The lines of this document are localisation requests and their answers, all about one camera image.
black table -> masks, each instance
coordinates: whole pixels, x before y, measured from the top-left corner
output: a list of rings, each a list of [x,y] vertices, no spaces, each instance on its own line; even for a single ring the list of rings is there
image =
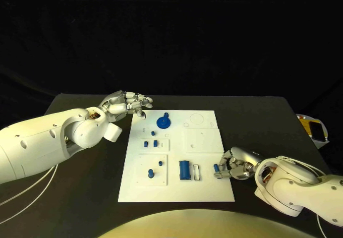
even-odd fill
[[[46,114],[98,106],[104,97],[61,94]],[[215,110],[225,150],[242,146],[267,158],[284,155],[330,172],[284,98],[153,96],[153,99],[156,110]],[[255,197],[254,179],[232,179],[236,202],[118,203],[131,116],[115,124],[123,128],[117,142],[102,139],[59,165],[52,184],[36,203],[0,225],[0,237],[95,237],[146,215],[199,208],[264,217],[322,237],[316,214],[307,209],[296,218],[280,213]],[[3,184],[2,200],[17,194],[40,177],[42,174]],[[29,204],[46,182],[48,179],[0,208],[2,220]],[[342,232],[323,220],[322,226],[329,237]]]

blue knob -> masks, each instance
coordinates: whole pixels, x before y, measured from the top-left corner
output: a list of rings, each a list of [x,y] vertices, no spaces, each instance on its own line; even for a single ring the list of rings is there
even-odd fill
[[[157,119],[157,127],[160,129],[167,129],[170,127],[169,113],[164,113],[164,116]]]
[[[218,164],[213,164],[213,167],[215,167],[215,172],[219,172]]]
[[[154,171],[151,169],[149,169],[149,178],[154,177]]]

robotic arm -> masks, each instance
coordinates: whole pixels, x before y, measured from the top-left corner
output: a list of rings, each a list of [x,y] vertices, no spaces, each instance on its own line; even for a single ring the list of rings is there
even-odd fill
[[[43,172],[102,137],[115,142],[121,128],[113,122],[134,113],[144,119],[141,107],[151,108],[151,102],[138,93],[118,91],[98,107],[71,109],[0,130],[0,184]]]
[[[231,170],[224,170],[226,161]],[[313,168],[284,156],[264,160],[257,152],[234,147],[222,156],[215,177],[239,180],[255,177],[255,195],[280,212],[297,217],[306,207],[327,222],[343,227],[343,177],[324,173],[317,176]]]

